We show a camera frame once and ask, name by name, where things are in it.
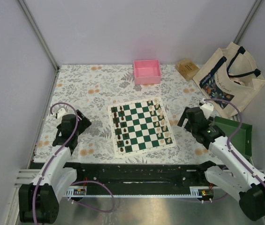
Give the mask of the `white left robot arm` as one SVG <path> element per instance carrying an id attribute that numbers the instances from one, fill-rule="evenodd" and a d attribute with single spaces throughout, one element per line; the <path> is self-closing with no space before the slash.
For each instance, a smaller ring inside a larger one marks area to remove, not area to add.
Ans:
<path id="1" fill-rule="evenodd" d="M 65 164 L 78 145 L 79 135 L 91 122 L 79 110 L 71 114 L 65 108 L 61 108 L 55 117 L 60 123 L 52 143 L 52 156 L 29 184 L 19 188 L 19 217 L 23 223 L 53 224 L 69 186 L 79 185 L 84 180 L 82 171 L 65 167 Z"/>

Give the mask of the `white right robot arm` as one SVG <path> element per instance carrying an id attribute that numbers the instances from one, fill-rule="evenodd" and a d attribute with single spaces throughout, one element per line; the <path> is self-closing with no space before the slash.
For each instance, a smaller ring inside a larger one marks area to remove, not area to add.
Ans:
<path id="1" fill-rule="evenodd" d="M 233 197 L 252 221 L 265 216 L 265 174 L 255 168 L 233 146 L 228 136 L 213 123 L 213 106 L 205 103 L 200 107 L 186 107 L 178 122 L 190 132 L 196 141 L 216 155 L 230 173 L 211 161 L 199 165 L 196 173 L 198 184 L 214 184 Z"/>

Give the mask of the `green white chess board mat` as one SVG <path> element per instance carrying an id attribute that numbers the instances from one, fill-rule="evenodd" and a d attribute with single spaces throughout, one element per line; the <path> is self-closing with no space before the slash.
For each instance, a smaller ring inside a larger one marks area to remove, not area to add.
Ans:
<path id="1" fill-rule="evenodd" d="M 161 97 L 118 103 L 108 106 L 107 110 L 117 158 L 176 146 Z"/>

